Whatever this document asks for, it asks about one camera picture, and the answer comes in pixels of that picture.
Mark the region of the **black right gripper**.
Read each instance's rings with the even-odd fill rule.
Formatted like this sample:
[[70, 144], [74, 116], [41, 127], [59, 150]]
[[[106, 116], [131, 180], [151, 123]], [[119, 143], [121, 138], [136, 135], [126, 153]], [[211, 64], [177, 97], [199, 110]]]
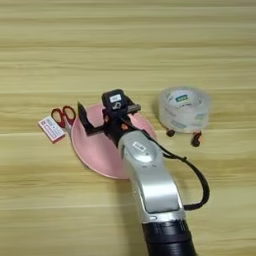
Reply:
[[141, 110], [140, 104], [130, 105], [128, 110], [117, 111], [116, 113], [104, 109], [102, 111], [104, 120], [103, 126], [94, 127], [87, 117], [87, 111], [84, 106], [78, 102], [77, 107], [78, 116], [86, 134], [92, 136], [104, 132], [115, 146], [118, 146], [122, 136], [134, 130], [129, 114], [135, 114]]

